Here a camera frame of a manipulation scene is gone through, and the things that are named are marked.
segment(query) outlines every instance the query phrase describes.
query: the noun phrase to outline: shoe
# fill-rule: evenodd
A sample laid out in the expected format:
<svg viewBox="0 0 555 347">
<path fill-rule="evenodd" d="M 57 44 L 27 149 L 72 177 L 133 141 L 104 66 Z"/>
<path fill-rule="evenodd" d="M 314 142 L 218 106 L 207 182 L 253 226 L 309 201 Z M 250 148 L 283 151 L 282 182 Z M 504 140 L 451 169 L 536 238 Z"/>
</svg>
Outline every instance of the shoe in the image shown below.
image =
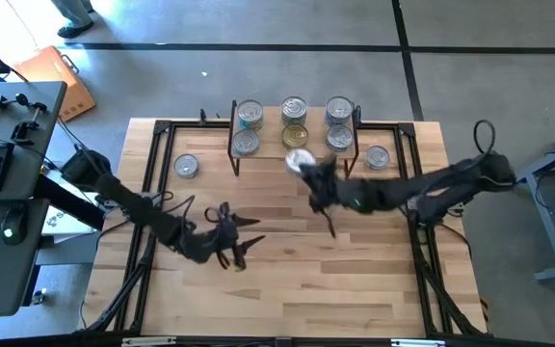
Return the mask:
<svg viewBox="0 0 555 347">
<path fill-rule="evenodd" d="M 85 25 L 84 27 L 80 28 L 73 28 L 73 27 L 63 27 L 59 29 L 57 35 L 64 39 L 74 39 L 77 36 L 83 34 L 84 32 L 90 30 L 93 27 L 93 22 Z"/>
</svg>

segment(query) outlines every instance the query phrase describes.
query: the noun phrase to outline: tin can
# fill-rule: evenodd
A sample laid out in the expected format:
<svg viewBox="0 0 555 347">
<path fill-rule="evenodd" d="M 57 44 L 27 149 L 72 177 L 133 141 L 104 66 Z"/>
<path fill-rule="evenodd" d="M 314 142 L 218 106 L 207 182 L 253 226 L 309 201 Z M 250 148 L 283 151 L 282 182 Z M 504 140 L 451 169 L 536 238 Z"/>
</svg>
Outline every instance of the tin can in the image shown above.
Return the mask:
<svg viewBox="0 0 555 347">
<path fill-rule="evenodd" d="M 325 107 L 325 123 L 329 126 L 346 123 L 353 114 L 353 103 L 344 96 L 334 96 Z"/>
<path fill-rule="evenodd" d="M 281 131 L 281 142 L 286 148 L 303 147 L 308 137 L 303 125 L 288 125 Z"/>
<path fill-rule="evenodd" d="M 289 96 L 281 102 L 281 120 L 284 125 L 304 125 L 307 117 L 307 104 L 298 96 Z"/>
<path fill-rule="evenodd" d="M 353 132 L 347 126 L 332 126 L 327 132 L 327 147 L 334 152 L 343 152 L 353 144 Z"/>
<path fill-rule="evenodd" d="M 242 101 L 237 107 L 239 124 L 244 129 L 258 130 L 262 127 L 262 105 L 256 100 Z"/>
<path fill-rule="evenodd" d="M 286 171 L 301 177 L 301 164 L 315 165 L 316 157 L 307 149 L 293 149 L 286 154 Z"/>
<path fill-rule="evenodd" d="M 174 161 L 174 170 L 181 178 L 191 179 L 198 174 L 198 159 L 192 154 L 182 154 Z"/>
<path fill-rule="evenodd" d="M 260 148 L 260 139 L 255 131 L 243 129 L 232 137 L 232 149 L 239 155 L 254 155 Z"/>
<path fill-rule="evenodd" d="M 389 152 L 384 147 L 372 146 L 365 154 L 365 165 L 372 170 L 386 169 L 390 161 Z"/>
</svg>

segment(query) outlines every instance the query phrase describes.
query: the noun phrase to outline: wooden tabletop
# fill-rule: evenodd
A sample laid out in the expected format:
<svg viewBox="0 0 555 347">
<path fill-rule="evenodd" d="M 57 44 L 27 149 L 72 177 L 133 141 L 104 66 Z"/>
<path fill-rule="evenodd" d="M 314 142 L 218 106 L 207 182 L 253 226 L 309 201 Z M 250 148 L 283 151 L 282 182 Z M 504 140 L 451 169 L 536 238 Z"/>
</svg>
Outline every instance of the wooden tabletop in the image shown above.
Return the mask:
<svg viewBox="0 0 555 347">
<path fill-rule="evenodd" d="M 344 126 L 353 130 L 353 122 L 349 120 Z M 241 130 L 242 127 L 239 121 L 234 122 L 233 136 Z M 232 156 L 241 158 L 269 158 L 269 159 L 283 159 L 290 149 L 284 147 L 281 143 L 281 131 L 284 129 L 284 123 L 281 120 L 281 108 L 279 107 L 264 107 L 263 108 L 263 126 L 257 131 L 258 138 L 260 139 L 260 148 L 255 155 L 240 156 L 232 151 Z M 309 149 L 317 158 L 325 158 L 331 153 L 326 145 L 327 132 L 329 126 L 325 123 L 325 108 L 324 107 L 308 107 L 307 117 L 305 118 L 305 129 L 307 129 L 307 144 L 305 147 Z M 353 159 L 355 158 L 355 141 L 350 145 L 346 151 L 333 153 L 340 159 Z"/>
<path fill-rule="evenodd" d="M 133 191 L 141 189 L 154 121 L 130 121 L 118 177 Z M 446 166 L 439 124 L 416 122 L 415 129 L 423 171 Z M 225 154 L 227 143 L 226 130 L 176 131 L 170 165 L 178 155 L 192 153 L 200 162 L 200 172 L 187 180 L 170 170 L 167 189 L 175 198 L 165 207 L 196 195 L 188 217 L 198 223 L 199 230 L 208 230 L 213 226 L 204 222 L 202 211 L 227 200 L 239 215 L 262 220 L 240 229 L 242 241 L 258 235 L 267 237 L 250 250 L 248 270 L 241 273 L 223 270 L 215 257 L 197 265 L 158 245 L 143 334 L 424 335 L 408 230 L 399 212 L 362 216 L 334 208 L 331 214 L 338 233 L 334 240 L 325 218 L 314 215 L 308 207 L 307 187 L 285 172 L 283 159 L 248 160 L 235 177 Z M 359 131 L 359 145 L 361 155 L 353 176 L 398 176 L 392 134 Z M 387 148 L 392 156 L 390 167 L 380 172 L 367 169 L 362 160 L 365 150 L 377 145 Z M 159 152 L 154 190 L 164 151 Z M 409 153 L 407 161 L 411 163 Z M 105 227 L 121 218 L 111 214 Z M 448 218 L 446 224 L 463 232 L 457 219 Z M 84 314 L 89 323 L 121 286 L 132 228 L 122 227 L 100 241 L 85 299 Z M 470 322 L 485 331 L 466 245 L 440 227 L 437 245 L 447 291 Z M 126 326 L 131 322 L 137 289 L 138 285 Z M 440 327 L 433 295 L 431 302 L 436 326 Z"/>
</svg>

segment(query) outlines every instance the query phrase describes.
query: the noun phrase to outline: gray floor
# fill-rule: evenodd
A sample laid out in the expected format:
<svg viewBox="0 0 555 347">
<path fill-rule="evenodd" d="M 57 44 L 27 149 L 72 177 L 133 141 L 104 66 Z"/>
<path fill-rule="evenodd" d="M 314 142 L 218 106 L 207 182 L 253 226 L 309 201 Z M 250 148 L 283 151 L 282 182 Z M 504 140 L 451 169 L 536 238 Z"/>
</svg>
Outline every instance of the gray floor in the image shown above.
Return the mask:
<svg viewBox="0 0 555 347">
<path fill-rule="evenodd" d="M 555 0 L 401 2 L 413 45 L 555 47 Z M 48 0 L 10 3 L 22 21 L 0 0 L 2 57 L 22 59 L 33 40 L 61 44 L 54 33 L 62 20 Z M 96 26 L 75 41 L 397 43 L 390 0 L 93 3 Z M 115 166 L 129 118 L 196 117 L 201 107 L 210 116 L 227 115 L 233 98 L 277 104 L 298 94 L 321 106 L 329 96 L 345 94 L 362 106 L 366 119 L 412 120 L 404 68 L 394 53 L 64 53 L 81 68 L 98 105 L 69 126 Z M 483 118 L 495 124 L 496 149 L 517 170 L 552 148 L 554 55 L 415 54 L 412 60 L 424 118 L 440 121 L 451 161 L 476 154 L 472 125 Z M 58 130 L 48 155 L 66 160 L 71 153 Z M 541 285 L 533 277 L 555 260 L 529 192 L 483 194 L 467 206 L 464 223 L 479 290 L 489 302 L 490 331 L 555 342 L 555 281 Z M 40 285 L 54 292 L 54 302 L 0 318 L 0 338 L 73 331 L 90 270 L 45 268 Z"/>
</svg>

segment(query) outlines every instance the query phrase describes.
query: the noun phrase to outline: cardboard box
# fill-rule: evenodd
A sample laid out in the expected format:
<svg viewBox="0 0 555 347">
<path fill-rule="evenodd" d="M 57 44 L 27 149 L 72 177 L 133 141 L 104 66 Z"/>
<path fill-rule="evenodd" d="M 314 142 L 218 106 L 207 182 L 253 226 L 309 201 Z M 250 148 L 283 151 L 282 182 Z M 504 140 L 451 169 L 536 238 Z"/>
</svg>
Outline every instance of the cardboard box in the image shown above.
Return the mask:
<svg viewBox="0 0 555 347">
<path fill-rule="evenodd" d="M 14 68 L 32 82 L 64 81 L 67 83 L 64 104 L 59 113 L 64 121 L 71 120 L 95 106 L 92 95 L 77 76 L 78 68 L 68 56 L 62 55 L 53 46 L 43 48 L 36 56 L 14 65 Z"/>
</svg>

